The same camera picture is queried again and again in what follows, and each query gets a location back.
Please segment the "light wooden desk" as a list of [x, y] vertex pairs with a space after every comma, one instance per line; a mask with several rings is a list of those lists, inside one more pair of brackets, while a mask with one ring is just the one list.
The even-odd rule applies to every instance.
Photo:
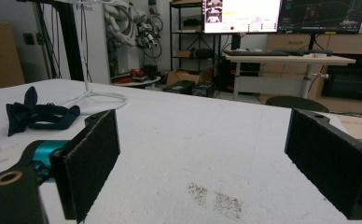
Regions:
[[[347, 65], [355, 63], [355, 60], [339, 57], [314, 57], [314, 56], [226, 56], [226, 59], [236, 63], [234, 75], [233, 100], [238, 99], [240, 92], [253, 92], [265, 94], [298, 95], [301, 98], [308, 97], [311, 85], [313, 66], [318, 65]], [[282, 63], [282, 64], [306, 64], [306, 71], [302, 79], [285, 79], [279, 77], [242, 77], [242, 63]]]

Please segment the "black box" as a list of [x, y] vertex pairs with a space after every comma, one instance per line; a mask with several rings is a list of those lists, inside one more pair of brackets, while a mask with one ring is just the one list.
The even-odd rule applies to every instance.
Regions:
[[170, 93], [179, 93], [179, 94], [186, 94], [186, 95], [191, 95], [192, 93], [192, 88], [195, 86], [195, 82], [194, 81], [189, 81], [189, 80], [180, 80], [175, 82], [174, 84], [165, 87], [163, 90], [165, 92], [170, 92]]
[[213, 98], [215, 93], [215, 85], [213, 82], [199, 82], [192, 88], [192, 94], [195, 96]]

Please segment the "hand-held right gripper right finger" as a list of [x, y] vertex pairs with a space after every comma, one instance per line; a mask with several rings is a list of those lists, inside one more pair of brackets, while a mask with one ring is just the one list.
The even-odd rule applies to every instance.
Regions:
[[349, 220], [362, 220], [362, 142], [307, 110], [291, 111], [285, 154]]

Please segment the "dark blue bow tie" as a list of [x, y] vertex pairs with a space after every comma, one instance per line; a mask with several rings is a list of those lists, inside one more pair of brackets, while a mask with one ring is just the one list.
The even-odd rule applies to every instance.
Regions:
[[7, 135], [23, 133], [27, 128], [35, 130], [66, 130], [80, 115], [78, 105], [70, 108], [37, 103], [35, 87], [30, 87], [24, 94], [23, 103], [6, 104], [8, 118]]

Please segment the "black shelf rack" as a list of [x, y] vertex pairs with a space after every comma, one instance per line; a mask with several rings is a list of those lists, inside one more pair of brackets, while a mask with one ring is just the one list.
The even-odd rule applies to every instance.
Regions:
[[169, 3], [171, 69], [205, 70], [217, 63], [218, 35], [202, 26], [202, 0], [171, 0]]

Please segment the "black keyboard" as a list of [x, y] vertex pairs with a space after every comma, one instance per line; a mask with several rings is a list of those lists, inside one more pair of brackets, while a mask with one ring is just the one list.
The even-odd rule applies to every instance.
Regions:
[[246, 50], [225, 50], [229, 56], [288, 56], [289, 54], [282, 51], [246, 51]]

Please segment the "bright computer monitor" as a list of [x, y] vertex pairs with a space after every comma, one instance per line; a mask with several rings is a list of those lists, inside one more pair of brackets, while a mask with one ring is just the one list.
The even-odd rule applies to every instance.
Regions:
[[206, 34], [275, 33], [282, 0], [202, 0]]

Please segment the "white cabinet panel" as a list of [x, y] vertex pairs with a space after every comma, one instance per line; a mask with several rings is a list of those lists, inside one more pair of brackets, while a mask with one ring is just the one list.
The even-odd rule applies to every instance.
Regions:
[[[88, 0], [61, 1], [67, 3], [73, 2], [83, 76], [87, 76], [86, 79], [93, 83], [109, 84], [110, 72], [104, 31], [103, 6], [99, 3], [89, 2]], [[62, 27], [59, 31], [59, 36], [61, 38], [60, 65], [62, 77], [71, 79], [63, 43]]]

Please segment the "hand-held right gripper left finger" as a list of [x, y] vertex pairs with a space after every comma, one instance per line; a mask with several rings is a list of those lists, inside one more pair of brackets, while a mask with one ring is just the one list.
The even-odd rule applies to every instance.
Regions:
[[85, 119], [85, 128], [49, 154], [64, 217], [85, 220], [120, 154], [115, 109]]

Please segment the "black chair back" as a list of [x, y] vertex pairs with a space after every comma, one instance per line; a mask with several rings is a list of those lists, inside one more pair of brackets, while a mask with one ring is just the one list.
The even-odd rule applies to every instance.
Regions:
[[298, 108], [316, 112], [329, 112], [329, 109], [316, 101], [296, 96], [274, 96], [266, 101], [266, 105]]

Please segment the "black metal stand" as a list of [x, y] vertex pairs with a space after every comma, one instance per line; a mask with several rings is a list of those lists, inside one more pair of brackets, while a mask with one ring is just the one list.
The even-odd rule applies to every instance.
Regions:
[[83, 66], [80, 56], [79, 42], [77, 38], [77, 26], [73, 2], [67, 3], [61, 0], [17, 0], [18, 2], [34, 2], [53, 6], [60, 16], [63, 33], [63, 43], [66, 52], [70, 78], [83, 81]]

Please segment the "dark computer monitor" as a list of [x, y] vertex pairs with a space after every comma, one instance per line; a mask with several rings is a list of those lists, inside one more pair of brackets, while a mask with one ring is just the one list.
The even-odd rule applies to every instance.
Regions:
[[354, 35], [362, 23], [362, 0], [283, 0], [278, 32]]

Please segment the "cardboard box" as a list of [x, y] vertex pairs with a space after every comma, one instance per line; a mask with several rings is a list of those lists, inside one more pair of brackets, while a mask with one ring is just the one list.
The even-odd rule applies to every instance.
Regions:
[[166, 85], [170, 86], [182, 80], [194, 81], [195, 83], [211, 81], [215, 70], [216, 65], [209, 66], [204, 70], [178, 69], [170, 71], [167, 74]]

